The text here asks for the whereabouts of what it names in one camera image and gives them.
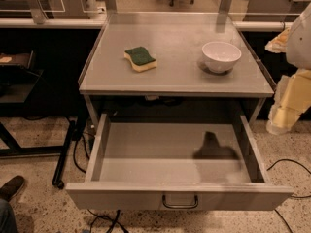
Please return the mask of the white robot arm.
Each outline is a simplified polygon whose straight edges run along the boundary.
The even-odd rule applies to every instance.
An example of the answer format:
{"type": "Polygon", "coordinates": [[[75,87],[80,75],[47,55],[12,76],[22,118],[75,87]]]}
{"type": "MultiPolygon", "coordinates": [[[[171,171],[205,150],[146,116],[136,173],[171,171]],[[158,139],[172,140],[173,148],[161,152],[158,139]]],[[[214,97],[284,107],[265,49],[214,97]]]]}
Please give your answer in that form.
{"type": "Polygon", "coordinates": [[[266,130],[274,135],[285,134],[311,107],[311,5],[300,14],[290,28],[285,29],[265,49],[283,52],[297,71],[282,76],[277,83],[266,130]]]}

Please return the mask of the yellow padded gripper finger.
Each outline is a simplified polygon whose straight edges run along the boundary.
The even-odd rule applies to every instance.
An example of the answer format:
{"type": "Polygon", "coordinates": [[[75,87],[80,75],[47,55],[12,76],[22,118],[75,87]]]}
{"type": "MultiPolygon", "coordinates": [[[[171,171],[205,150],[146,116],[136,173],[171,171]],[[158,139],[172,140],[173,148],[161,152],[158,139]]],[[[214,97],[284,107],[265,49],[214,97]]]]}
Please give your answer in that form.
{"type": "Polygon", "coordinates": [[[285,29],[279,35],[277,35],[271,41],[269,41],[266,44],[265,49],[273,53],[285,52],[287,49],[289,33],[290,29],[289,28],[285,29]]]}
{"type": "Polygon", "coordinates": [[[311,71],[298,69],[282,76],[277,84],[266,130],[273,135],[289,132],[300,116],[311,107],[311,71]]]}

